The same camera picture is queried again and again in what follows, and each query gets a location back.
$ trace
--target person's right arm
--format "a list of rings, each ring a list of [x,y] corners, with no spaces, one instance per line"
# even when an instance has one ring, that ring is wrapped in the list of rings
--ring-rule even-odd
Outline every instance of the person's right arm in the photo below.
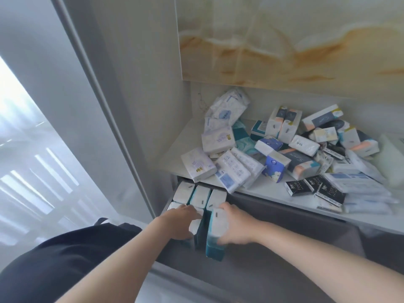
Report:
[[[291,263],[336,303],[404,302],[404,275],[330,244],[259,221],[223,203],[229,230],[219,244],[257,242]]]

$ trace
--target human hand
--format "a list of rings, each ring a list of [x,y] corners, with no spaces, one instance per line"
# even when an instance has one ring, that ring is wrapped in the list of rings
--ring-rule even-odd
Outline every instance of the human hand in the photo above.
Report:
[[[159,219],[169,229],[172,239],[183,240],[192,238],[194,235],[189,231],[192,220],[202,219],[192,205],[180,205],[177,209],[170,209],[162,214]]]
[[[219,208],[226,212],[229,229],[217,240],[218,244],[248,244],[254,241],[255,225],[259,220],[228,202],[222,203]]]

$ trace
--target open drawer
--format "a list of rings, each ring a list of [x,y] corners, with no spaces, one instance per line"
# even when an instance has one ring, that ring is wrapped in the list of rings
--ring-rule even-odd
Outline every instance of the open drawer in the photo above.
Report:
[[[241,193],[227,200],[260,220],[364,256],[357,228],[343,221]],[[190,250],[170,241],[157,261],[246,302],[333,302],[299,270],[259,244],[229,245],[218,262],[207,258],[205,249]]]

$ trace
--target forearm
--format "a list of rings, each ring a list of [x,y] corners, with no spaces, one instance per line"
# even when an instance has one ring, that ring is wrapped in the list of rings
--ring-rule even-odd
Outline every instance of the forearm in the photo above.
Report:
[[[337,303],[404,298],[404,277],[370,260],[271,223],[256,223],[252,233],[253,241],[294,265]]]
[[[159,219],[104,260],[57,303],[133,303],[155,259],[170,239]]]

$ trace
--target white wall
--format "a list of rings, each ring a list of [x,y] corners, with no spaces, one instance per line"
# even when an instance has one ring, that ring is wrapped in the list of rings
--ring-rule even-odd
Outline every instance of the white wall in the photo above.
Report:
[[[226,91],[229,86],[191,82],[192,112],[202,117],[202,110]],[[371,137],[378,138],[383,132],[404,133],[404,102],[384,103],[359,99],[283,92],[258,88],[245,88],[251,104],[243,118],[267,120],[277,105],[286,105],[303,111],[303,116],[317,112],[332,104],[338,104],[344,112],[343,119],[352,123]]]
[[[154,161],[191,118],[174,0],[90,0],[145,158]]]

